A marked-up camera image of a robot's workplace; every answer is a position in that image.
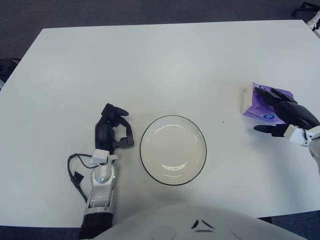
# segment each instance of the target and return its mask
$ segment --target floor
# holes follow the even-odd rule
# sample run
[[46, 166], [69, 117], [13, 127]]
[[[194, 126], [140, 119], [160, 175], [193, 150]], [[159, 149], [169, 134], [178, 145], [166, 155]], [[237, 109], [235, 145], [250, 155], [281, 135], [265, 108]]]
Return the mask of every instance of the floor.
[[[22, 58], [43, 28], [310, 19], [291, 16], [302, 0], [2, 0], [0, 58]], [[310, 0], [320, 5], [320, 0]], [[320, 213], [272, 217], [273, 224], [320, 240]], [[78, 228], [0, 226], [2, 240], [75, 240]]]

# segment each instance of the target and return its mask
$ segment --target tissue box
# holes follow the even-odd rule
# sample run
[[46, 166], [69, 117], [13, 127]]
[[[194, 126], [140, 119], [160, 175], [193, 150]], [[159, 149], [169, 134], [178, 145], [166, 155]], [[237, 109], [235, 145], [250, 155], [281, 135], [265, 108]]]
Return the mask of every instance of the tissue box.
[[[265, 101], [255, 92], [255, 87], [271, 92], [270, 86], [253, 83], [252, 87], [243, 90], [242, 114], [255, 119], [262, 119], [274, 124], [284, 124], [284, 122], [275, 114], [274, 108], [267, 105]], [[294, 95], [283, 89], [278, 89], [281, 93], [294, 98]]]

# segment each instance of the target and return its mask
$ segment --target white bowl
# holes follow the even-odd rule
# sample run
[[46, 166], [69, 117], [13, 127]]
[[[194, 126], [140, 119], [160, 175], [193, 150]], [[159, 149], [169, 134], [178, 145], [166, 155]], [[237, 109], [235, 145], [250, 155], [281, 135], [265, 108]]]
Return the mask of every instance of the white bowl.
[[140, 143], [145, 170], [166, 185], [193, 180], [204, 167], [206, 156], [204, 136], [192, 121], [182, 116], [158, 118], [145, 130]]

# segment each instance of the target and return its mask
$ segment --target robotic arm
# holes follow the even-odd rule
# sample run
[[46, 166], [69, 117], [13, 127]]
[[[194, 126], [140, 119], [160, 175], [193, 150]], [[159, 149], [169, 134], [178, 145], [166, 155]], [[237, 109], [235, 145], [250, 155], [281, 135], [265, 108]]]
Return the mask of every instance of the robotic arm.
[[[126, 148], [134, 145], [133, 133], [130, 124], [122, 117], [129, 113], [121, 108], [107, 104], [101, 119], [95, 125], [95, 151], [92, 156], [87, 154], [73, 154], [68, 159], [68, 173], [74, 186], [86, 201], [85, 212], [80, 228], [79, 239], [92, 239], [112, 227], [116, 200], [117, 167], [114, 164], [119, 157], [114, 154], [116, 148]], [[114, 127], [119, 124], [126, 127], [126, 137], [115, 140]], [[84, 176], [70, 171], [70, 161], [74, 157], [92, 157], [93, 169], [91, 172], [92, 189], [87, 198], [83, 193], [80, 182]]]
[[269, 92], [256, 87], [254, 90], [268, 105], [273, 106], [275, 114], [285, 123], [275, 126], [257, 125], [254, 129], [309, 147], [320, 174], [320, 122], [304, 106], [277, 89], [272, 88]]

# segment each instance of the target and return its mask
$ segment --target logo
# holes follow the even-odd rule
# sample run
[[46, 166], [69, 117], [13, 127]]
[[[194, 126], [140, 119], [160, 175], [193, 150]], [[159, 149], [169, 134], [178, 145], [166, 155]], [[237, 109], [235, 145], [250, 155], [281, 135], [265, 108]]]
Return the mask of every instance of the logo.
[[275, 116], [272, 115], [272, 114], [267, 114], [267, 115], [264, 115], [263, 117], [264, 117], [265, 119], [274, 119], [274, 118], [275, 118]]
[[191, 229], [193, 229], [195, 233], [213, 233], [216, 228], [203, 220], [199, 221], [197, 219], [192, 225]]

